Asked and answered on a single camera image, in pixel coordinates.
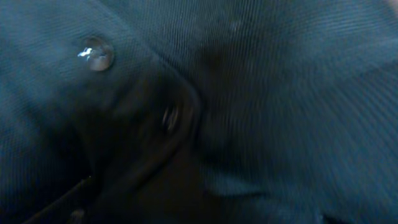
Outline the black Sydrogen t-shirt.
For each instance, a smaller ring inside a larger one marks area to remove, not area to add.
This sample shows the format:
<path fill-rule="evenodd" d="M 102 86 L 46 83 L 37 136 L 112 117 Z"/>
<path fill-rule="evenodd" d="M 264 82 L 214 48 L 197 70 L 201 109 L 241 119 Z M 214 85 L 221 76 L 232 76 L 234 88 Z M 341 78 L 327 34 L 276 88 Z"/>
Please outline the black Sydrogen t-shirt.
<path fill-rule="evenodd" d="M 2 1 L 1 222 L 396 223 L 396 1 Z"/>

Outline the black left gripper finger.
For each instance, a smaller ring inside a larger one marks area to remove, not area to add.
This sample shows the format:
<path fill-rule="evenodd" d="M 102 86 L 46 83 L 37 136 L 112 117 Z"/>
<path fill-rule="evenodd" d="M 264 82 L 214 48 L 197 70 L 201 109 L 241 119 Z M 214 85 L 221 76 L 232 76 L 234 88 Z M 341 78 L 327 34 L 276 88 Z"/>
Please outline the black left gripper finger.
<path fill-rule="evenodd" d="M 101 193 L 103 179 L 89 176 L 22 224 L 88 224 L 89 210 Z"/>

